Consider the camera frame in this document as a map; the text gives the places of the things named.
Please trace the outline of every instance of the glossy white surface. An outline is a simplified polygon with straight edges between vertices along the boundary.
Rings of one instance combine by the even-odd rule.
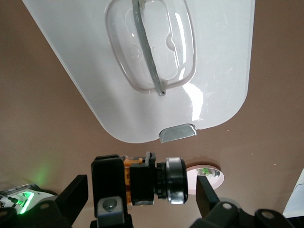
[[[113,0],[106,11],[108,37],[117,64],[130,85],[141,93],[155,93],[138,39],[131,1]],[[166,88],[182,86],[194,74],[193,35],[184,0],[147,1],[142,20],[152,56]]]
[[[195,73],[188,83],[169,88],[164,97],[138,92],[126,80],[106,29],[110,2],[24,0],[79,92],[113,137],[143,143],[157,139],[165,128],[193,124],[205,129],[237,113],[247,95],[254,0],[186,1]],[[162,64],[161,57],[154,60]]]

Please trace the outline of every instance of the curved handle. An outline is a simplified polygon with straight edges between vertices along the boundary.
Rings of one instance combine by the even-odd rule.
[[[165,95],[165,90],[164,86],[162,85],[160,78],[158,77],[158,73],[156,70],[155,62],[153,60],[152,52],[150,49],[150,45],[148,42],[146,30],[144,29],[143,26],[143,20],[141,16],[141,9],[140,9],[140,3],[139,0],[132,0],[133,3],[133,16],[134,16],[134,22],[139,38],[139,42],[142,46],[142,52],[144,59],[146,60],[152,81],[154,83],[156,92],[158,93],[159,96],[164,96]]]

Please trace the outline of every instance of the green led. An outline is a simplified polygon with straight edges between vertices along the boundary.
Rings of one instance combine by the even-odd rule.
[[[20,214],[23,214],[23,213],[27,210],[27,208],[28,208],[28,206],[29,206],[31,200],[32,200],[33,197],[34,197],[34,193],[33,193],[33,192],[28,192],[28,191],[27,191],[27,193],[29,194],[28,201],[25,203],[25,205],[24,205],[24,207],[22,208]]]
[[[202,171],[203,171],[203,173],[205,175],[209,175],[210,174],[209,169],[207,169],[207,168],[203,168]]]

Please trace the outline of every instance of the camera lens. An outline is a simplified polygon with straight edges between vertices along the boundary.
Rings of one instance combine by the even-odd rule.
[[[188,199],[186,165],[182,158],[167,158],[156,164],[155,190],[159,199],[170,204],[184,204]]]

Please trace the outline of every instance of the metal bolt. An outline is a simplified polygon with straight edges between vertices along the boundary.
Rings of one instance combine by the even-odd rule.
[[[106,199],[103,203],[103,208],[107,211],[107,212],[111,212],[113,211],[117,206],[117,201],[113,198],[111,199]]]
[[[275,216],[270,211],[262,211],[262,215],[267,219],[274,219]]]
[[[223,203],[223,208],[230,210],[230,209],[232,209],[232,206],[228,203]]]
[[[3,212],[0,212],[0,217],[6,216],[8,214],[8,212],[5,210]]]
[[[49,207],[49,204],[48,203],[44,203],[40,206],[40,209],[43,210],[45,208],[48,208]]]

